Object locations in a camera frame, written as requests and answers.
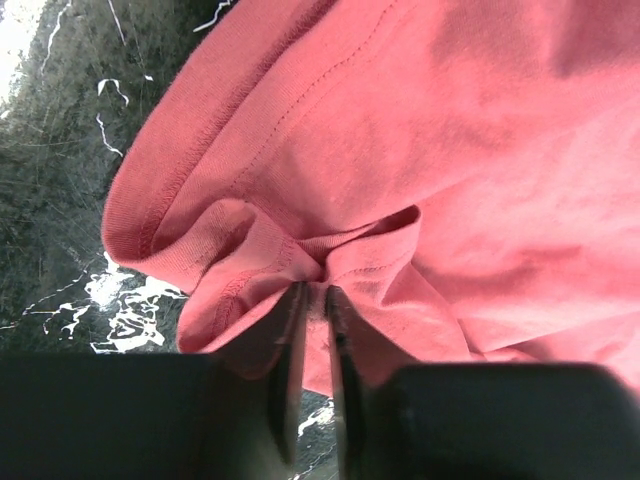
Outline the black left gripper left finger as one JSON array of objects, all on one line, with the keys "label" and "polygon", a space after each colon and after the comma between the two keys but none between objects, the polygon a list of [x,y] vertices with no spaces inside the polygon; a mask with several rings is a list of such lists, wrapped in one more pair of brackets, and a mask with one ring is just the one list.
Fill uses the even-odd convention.
[{"label": "black left gripper left finger", "polygon": [[285,479],[309,288],[209,354],[1,358],[5,479]]}]

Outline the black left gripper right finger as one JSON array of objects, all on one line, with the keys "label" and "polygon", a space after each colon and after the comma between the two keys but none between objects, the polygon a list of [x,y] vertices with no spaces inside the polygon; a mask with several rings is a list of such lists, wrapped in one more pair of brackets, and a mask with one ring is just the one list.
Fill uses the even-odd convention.
[{"label": "black left gripper right finger", "polygon": [[635,479],[639,403],[588,363],[421,362],[326,297],[344,479]]}]

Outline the salmon pink t-shirt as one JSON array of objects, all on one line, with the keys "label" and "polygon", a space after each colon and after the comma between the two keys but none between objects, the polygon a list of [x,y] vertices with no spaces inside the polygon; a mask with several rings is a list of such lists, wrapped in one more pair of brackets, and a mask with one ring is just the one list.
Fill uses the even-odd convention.
[{"label": "salmon pink t-shirt", "polygon": [[119,264],[209,352],[314,287],[424,361],[590,361],[639,385],[635,1],[241,1],[112,184]]}]

